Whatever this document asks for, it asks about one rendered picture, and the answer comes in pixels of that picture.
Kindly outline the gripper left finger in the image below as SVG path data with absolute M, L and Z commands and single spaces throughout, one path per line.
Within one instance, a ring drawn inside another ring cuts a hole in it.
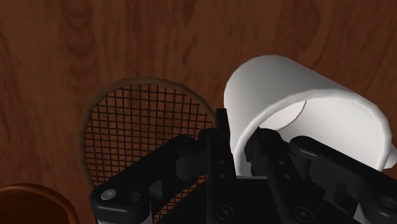
M 225 108 L 198 138 L 179 135 L 90 193 L 95 224 L 223 224 L 229 203 L 216 205 L 214 183 L 236 179 Z

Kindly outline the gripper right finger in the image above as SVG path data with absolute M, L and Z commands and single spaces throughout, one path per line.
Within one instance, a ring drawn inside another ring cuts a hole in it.
M 244 148 L 267 177 L 276 224 L 397 224 L 397 180 L 307 136 L 256 129 Z

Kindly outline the white mug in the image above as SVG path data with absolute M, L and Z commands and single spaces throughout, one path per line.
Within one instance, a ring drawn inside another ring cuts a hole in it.
M 397 164 L 386 116 L 363 96 L 280 55 L 238 67 L 227 81 L 224 107 L 236 173 L 250 175 L 244 148 L 258 128 L 285 141 L 309 136 L 378 171 Z

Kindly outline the brown round bowl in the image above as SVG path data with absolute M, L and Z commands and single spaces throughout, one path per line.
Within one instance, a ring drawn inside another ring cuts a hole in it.
M 71 202 L 61 193 L 37 184 L 0 187 L 0 224 L 79 224 Z

